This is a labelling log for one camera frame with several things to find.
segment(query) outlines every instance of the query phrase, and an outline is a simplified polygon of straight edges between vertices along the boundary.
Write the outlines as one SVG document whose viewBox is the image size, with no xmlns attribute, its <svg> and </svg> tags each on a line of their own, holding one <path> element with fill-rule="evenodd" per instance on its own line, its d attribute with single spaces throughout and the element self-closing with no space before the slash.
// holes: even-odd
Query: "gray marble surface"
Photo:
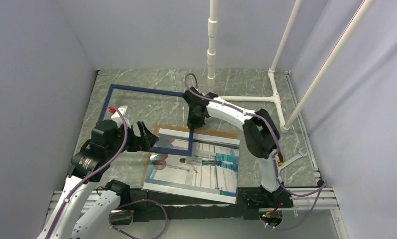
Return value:
<svg viewBox="0 0 397 239">
<path fill-rule="evenodd" d="M 99 118 L 100 111 L 105 101 L 110 84 L 131 85 L 161 90 L 184 92 L 183 77 L 188 72 L 194 73 L 198 78 L 199 91 L 207 93 L 206 70 L 195 69 L 112 69 L 101 70 L 97 76 L 90 102 L 84 117 L 82 130 L 77 143 L 76 152 L 81 145 L 90 138 L 91 129 Z M 275 74 L 276 84 L 281 96 L 282 107 L 287 119 L 294 109 L 292 93 L 286 77 L 282 72 Z M 214 93 L 231 96 L 271 96 L 272 89 L 267 76 L 267 70 L 261 69 L 220 69 L 216 71 Z M 246 109 L 266 109 L 276 125 L 279 125 L 277 111 L 273 103 L 264 102 L 234 102 Z M 136 122 L 141 120 L 150 131 L 158 124 L 186 127 L 188 105 L 180 97 L 155 95 L 141 92 L 114 89 L 109 105 L 129 106 L 129 120 L 135 126 L 139 135 Z M 110 118 L 110 113 L 105 114 L 105 119 Z M 234 132 L 241 142 L 238 186 L 256 187 L 260 185 L 260 170 L 257 159 L 246 148 L 242 132 L 234 126 L 216 118 L 209 118 L 204 129 Z M 307 151 L 305 137 L 298 121 L 292 125 L 288 133 L 281 133 L 280 146 L 285 161 L 298 153 L 300 148 Z M 124 152 L 112 163 L 101 180 L 101 185 L 111 179 L 117 179 L 129 184 L 132 188 L 141 188 L 141 181 L 146 167 L 147 153 Z M 315 186 L 313 164 L 310 158 L 299 159 L 281 171 L 285 184 L 289 187 Z"/>
</svg>

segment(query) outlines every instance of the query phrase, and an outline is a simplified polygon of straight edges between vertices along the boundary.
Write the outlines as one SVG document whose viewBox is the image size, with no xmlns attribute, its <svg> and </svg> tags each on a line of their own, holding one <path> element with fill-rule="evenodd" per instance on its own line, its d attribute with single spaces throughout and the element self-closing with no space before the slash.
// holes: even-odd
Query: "red cap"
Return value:
<svg viewBox="0 0 397 239">
<path fill-rule="evenodd" d="M 116 110 L 115 110 L 115 108 L 113 108 L 113 107 L 109 107 L 109 112 L 113 114 L 113 113 L 116 112 Z"/>
</svg>

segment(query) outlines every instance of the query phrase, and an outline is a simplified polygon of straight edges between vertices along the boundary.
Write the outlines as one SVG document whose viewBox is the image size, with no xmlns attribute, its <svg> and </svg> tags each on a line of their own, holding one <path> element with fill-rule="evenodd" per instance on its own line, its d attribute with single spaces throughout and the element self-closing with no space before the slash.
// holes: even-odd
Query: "blue frame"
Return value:
<svg viewBox="0 0 397 239">
<path fill-rule="evenodd" d="M 105 98 L 105 102 L 103 103 L 102 111 L 100 112 L 100 115 L 99 115 L 99 121 L 102 121 L 105 116 L 105 113 L 106 113 L 106 110 L 107 110 L 107 107 L 108 107 L 108 104 L 110 101 L 110 97 L 112 96 L 113 89 L 120 89 L 120 90 L 127 90 L 127 91 L 138 91 L 138 92 L 145 92 L 145 93 L 152 93 L 152 94 L 159 94 L 159 95 L 166 95 L 166 96 L 176 96 L 176 97 L 182 97 L 182 94 L 183 94 L 182 92 L 176 92 L 176 91 L 164 91 L 164 90 L 156 90 L 156 89 L 149 89 L 149 88 L 136 87 L 136 86 L 110 84 L 109 90 L 108 90 L 106 98 Z M 174 154 L 174 155 L 182 155 L 182 156 L 192 156 L 193 138 L 194 138 L 194 128 L 191 128 L 189 130 L 188 150 L 153 147 L 148 152 Z"/>
</svg>

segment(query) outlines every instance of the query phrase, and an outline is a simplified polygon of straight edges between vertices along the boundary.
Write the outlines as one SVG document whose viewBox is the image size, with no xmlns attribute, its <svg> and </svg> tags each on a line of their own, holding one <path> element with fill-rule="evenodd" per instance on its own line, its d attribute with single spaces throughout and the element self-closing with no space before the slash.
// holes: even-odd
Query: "wrench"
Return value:
<svg viewBox="0 0 397 239">
<path fill-rule="evenodd" d="M 286 166 L 290 165 L 291 163 L 295 162 L 297 159 L 306 157 L 307 155 L 308 155 L 308 152 L 303 153 L 302 149 L 298 150 L 298 153 L 294 157 L 292 157 L 290 160 L 284 162 L 282 164 L 282 166 L 279 167 L 279 171 L 281 171 L 282 169 L 284 169 Z"/>
</svg>

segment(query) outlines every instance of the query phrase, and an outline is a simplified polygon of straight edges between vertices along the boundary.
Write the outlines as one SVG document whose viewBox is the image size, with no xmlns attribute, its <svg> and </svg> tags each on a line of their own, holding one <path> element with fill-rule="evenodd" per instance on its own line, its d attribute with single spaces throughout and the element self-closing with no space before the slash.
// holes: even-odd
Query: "brown cardboard edge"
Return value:
<svg viewBox="0 0 397 239">
<path fill-rule="evenodd" d="M 181 131 L 181 132 L 189 132 L 188 128 L 174 127 L 174 126 L 167 126 L 167 125 L 156 125 L 156 127 L 154 128 L 154 131 L 153 131 L 154 135 L 158 135 L 161 128 L 171 129 L 171 130 L 176 130 L 176 131 Z M 202 134 L 202 135 L 222 137 L 222 138 L 238 139 L 238 135 L 236 133 L 217 132 L 217 131 L 211 131 L 211 130 L 205 130 L 205 129 L 194 130 L 194 134 Z M 144 170 L 144 175 L 142 176 L 141 186 L 144 186 L 145 178 L 147 177 L 147 171 L 148 171 L 148 168 L 150 167 L 151 154 L 152 153 L 148 153 L 148 156 L 147 156 L 147 163 L 146 163 L 146 167 Z"/>
</svg>

